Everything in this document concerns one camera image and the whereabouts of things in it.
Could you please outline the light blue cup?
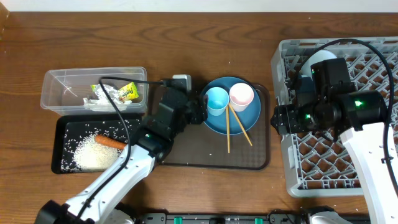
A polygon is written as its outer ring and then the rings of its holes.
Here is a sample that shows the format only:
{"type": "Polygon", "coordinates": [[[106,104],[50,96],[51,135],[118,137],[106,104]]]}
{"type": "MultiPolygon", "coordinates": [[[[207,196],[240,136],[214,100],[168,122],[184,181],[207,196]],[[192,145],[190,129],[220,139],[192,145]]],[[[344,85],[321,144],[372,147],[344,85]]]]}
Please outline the light blue cup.
{"type": "Polygon", "coordinates": [[[221,115],[229,103],[227,91],[221,87],[213,87],[205,95],[208,97],[207,110],[209,114],[212,116],[221,115]]]}

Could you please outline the foil snack wrapper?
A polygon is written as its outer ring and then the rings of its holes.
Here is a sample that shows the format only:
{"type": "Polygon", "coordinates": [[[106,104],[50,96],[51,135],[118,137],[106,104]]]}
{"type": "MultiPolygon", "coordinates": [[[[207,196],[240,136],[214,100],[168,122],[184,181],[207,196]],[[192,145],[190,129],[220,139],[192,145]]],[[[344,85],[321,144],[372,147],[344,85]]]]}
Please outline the foil snack wrapper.
{"type": "MultiPolygon", "coordinates": [[[[95,103],[102,105],[109,103],[109,100],[100,84],[91,85],[90,87],[92,92],[96,95],[96,98],[94,99],[95,103]]],[[[139,98],[139,93],[134,82],[131,82],[119,89],[107,84],[103,84],[103,87],[110,96],[111,100],[116,104],[131,103],[132,100],[139,98]]]]}

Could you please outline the light blue bowl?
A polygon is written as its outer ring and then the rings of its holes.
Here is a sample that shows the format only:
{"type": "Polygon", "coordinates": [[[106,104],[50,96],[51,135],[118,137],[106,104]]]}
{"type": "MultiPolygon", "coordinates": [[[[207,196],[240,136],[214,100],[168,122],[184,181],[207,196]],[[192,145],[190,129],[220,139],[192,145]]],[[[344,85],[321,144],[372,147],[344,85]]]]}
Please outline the light blue bowl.
{"type": "Polygon", "coordinates": [[[304,77],[312,78],[311,66],[314,63],[322,62],[328,59],[335,59],[337,56],[330,52],[329,50],[320,50],[317,53],[313,54],[303,65],[301,69],[301,75],[304,77]]]}

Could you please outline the orange carrot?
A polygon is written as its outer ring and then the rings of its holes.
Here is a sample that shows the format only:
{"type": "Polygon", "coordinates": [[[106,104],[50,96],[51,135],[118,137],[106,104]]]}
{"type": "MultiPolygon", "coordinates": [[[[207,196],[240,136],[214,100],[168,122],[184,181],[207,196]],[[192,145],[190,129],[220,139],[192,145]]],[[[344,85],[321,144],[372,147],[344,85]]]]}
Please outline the orange carrot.
{"type": "Polygon", "coordinates": [[[116,141],[114,139],[102,135],[96,135],[95,142],[107,147],[115,148],[117,150],[123,150],[126,147],[125,143],[116,141]]]}

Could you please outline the white tissue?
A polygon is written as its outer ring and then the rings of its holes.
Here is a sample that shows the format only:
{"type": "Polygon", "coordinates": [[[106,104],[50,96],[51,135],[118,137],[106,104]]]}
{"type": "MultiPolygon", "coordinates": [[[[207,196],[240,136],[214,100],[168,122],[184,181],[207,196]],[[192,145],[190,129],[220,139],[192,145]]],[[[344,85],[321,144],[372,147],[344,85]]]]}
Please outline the white tissue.
{"type": "MultiPolygon", "coordinates": [[[[112,101],[118,106],[120,111],[127,108],[132,103],[131,100],[122,100],[119,96],[118,90],[111,86],[104,84],[104,89],[111,97],[112,101]]],[[[92,94],[83,99],[83,106],[85,109],[89,109],[97,112],[112,112],[114,111],[113,106],[110,104],[100,84],[91,85],[92,94]]]]}

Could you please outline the white rice pile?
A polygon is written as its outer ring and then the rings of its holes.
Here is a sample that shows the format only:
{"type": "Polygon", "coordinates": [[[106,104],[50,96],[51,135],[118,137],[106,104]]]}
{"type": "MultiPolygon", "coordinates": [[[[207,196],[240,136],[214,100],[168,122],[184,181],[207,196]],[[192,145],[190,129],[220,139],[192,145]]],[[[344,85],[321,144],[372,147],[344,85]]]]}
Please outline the white rice pile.
{"type": "Polygon", "coordinates": [[[126,127],[118,120],[85,121],[68,123],[60,144],[60,173],[101,172],[107,169],[121,151],[95,142],[102,135],[127,143],[127,134],[136,131],[138,119],[125,120],[126,127]]]}

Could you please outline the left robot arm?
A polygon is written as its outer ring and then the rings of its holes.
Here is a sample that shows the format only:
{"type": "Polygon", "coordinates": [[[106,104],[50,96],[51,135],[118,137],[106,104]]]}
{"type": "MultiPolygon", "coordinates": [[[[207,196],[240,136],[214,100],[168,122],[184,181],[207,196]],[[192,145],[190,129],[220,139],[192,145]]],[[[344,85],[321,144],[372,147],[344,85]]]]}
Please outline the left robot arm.
{"type": "Polygon", "coordinates": [[[166,88],[155,114],[144,118],[115,162],[78,195],[59,205],[48,201],[36,223],[104,223],[124,196],[163,161],[189,124],[207,119],[207,95],[166,88]]]}

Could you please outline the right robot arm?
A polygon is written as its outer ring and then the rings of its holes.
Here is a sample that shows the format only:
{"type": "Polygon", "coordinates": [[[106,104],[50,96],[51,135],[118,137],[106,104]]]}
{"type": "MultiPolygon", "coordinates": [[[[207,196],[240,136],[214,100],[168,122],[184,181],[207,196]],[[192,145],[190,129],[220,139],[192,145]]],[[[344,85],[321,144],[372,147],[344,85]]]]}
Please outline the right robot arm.
{"type": "Polygon", "coordinates": [[[271,125],[281,135],[333,129],[353,161],[366,199],[371,223],[397,223],[397,194],[391,174],[397,174],[397,152],[387,106],[376,90],[358,91],[346,61],[334,58],[314,63],[304,77],[297,102],[276,106],[271,125]]]}

